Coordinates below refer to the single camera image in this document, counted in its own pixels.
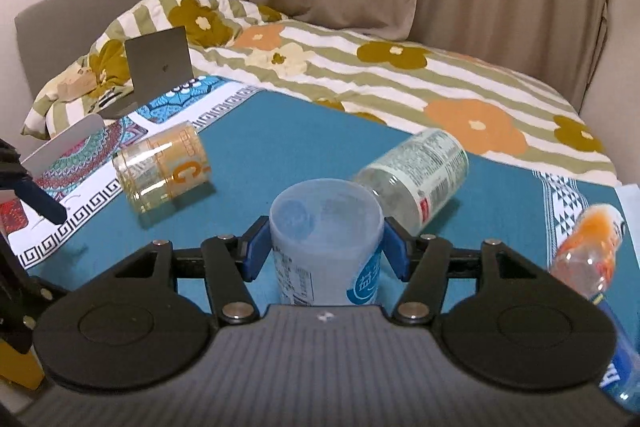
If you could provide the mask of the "white blue-logo plastic cup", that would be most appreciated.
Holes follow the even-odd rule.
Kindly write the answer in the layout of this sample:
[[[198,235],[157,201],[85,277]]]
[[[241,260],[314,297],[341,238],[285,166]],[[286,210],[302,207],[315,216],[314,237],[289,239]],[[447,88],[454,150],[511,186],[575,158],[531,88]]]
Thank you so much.
[[[366,188],[339,179],[294,184],[273,201],[269,226],[282,303],[375,303],[384,217]]]

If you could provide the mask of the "clear white-label cup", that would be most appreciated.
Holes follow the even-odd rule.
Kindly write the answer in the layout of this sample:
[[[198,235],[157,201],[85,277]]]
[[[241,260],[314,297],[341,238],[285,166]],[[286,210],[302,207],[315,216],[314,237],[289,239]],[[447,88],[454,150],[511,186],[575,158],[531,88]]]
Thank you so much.
[[[457,193],[469,158],[450,133],[428,128],[395,146],[354,176],[372,192],[386,217],[419,235]]]

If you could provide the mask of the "clear orange-label cup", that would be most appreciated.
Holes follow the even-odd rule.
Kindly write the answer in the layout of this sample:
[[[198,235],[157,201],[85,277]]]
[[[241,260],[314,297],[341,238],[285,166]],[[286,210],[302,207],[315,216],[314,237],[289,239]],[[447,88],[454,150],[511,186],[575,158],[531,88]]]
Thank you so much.
[[[190,121],[118,150],[112,165],[138,215],[208,182],[212,172],[198,130]]]

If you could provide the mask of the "clear orange-print cup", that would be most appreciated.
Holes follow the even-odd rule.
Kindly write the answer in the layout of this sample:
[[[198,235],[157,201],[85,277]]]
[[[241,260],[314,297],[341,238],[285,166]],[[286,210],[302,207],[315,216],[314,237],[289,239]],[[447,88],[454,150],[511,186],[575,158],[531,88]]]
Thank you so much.
[[[556,251],[549,272],[587,299],[604,293],[612,283],[625,230],[620,210],[608,204],[589,206]]]

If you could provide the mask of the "blue label plastic cup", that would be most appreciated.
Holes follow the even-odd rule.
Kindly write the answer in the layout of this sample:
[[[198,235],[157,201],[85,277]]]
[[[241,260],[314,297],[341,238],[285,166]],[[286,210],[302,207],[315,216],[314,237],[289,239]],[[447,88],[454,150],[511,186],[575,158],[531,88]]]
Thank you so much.
[[[639,353],[620,324],[603,294],[592,302],[612,321],[616,332],[613,358],[601,381],[600,389],[627,411],[639,414]]]

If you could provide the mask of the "white board under cloth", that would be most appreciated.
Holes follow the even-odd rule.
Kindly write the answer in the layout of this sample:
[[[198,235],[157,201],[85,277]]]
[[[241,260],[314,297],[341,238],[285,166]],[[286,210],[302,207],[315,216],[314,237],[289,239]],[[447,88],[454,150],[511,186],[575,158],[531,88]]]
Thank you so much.
[[[22,162],[22,165],[32,179],[37,179],[68,150],[104,128],[105,124],[101,116],[87,115],[37,148]]]

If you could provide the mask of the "teal patterned cloth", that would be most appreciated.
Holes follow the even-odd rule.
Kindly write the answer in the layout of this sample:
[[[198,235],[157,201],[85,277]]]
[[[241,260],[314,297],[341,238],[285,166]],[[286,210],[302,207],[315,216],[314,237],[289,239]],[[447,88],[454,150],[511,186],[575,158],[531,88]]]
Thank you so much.
[[[65,225],[30,215],[9,242],[30,273],[75,289],[155,239],[195,248],[218,234],[239,235],[265,215],[287,187],[317,178],[348,179],[405,135],[291,98],[262,91],[218,118],[201,135],[212,182],[145,216],[132,210],[112,169],[104,169],[67,199]],[[499,239],[546,265],[573,230],[578,213],[608,204],[628,225],[606,300],[628,332],[639,321],[639,190],[470,159],[469,176],[428,225],[427,232],[458,248]]]

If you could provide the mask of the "grey headboard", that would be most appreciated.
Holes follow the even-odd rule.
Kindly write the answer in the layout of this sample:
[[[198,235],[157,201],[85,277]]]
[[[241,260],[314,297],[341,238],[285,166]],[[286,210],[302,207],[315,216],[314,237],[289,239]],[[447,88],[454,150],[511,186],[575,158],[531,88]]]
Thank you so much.
[[[14,18],[31,95],[88,51],[112,20],[141,0],[42,0]]]

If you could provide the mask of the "floral striped duvet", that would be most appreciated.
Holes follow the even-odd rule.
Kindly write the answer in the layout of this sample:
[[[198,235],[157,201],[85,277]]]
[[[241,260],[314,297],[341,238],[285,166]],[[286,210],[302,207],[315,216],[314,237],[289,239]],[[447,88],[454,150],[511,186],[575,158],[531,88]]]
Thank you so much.
[[[601,142],[558,91],[475,57],[293,20],[240,0],[141,0],[102,24],[68,65],[93,88],[58,97],[58,77],[39,90],[26,135],[47,140],[134,90],[125,44],[181,27],[195,75],[221,76],[301,98],[409,133],[440,128],[469,153],[591,183],[618,176]]]

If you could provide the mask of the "grey laptop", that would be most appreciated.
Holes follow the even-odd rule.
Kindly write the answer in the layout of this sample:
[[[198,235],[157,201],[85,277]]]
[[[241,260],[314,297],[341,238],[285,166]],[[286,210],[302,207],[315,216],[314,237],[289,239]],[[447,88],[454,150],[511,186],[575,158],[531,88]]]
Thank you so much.
[[[103,119],[122,118],[193,78],[183,26],[129,39],[125,51],[134,91],[101,108]]]

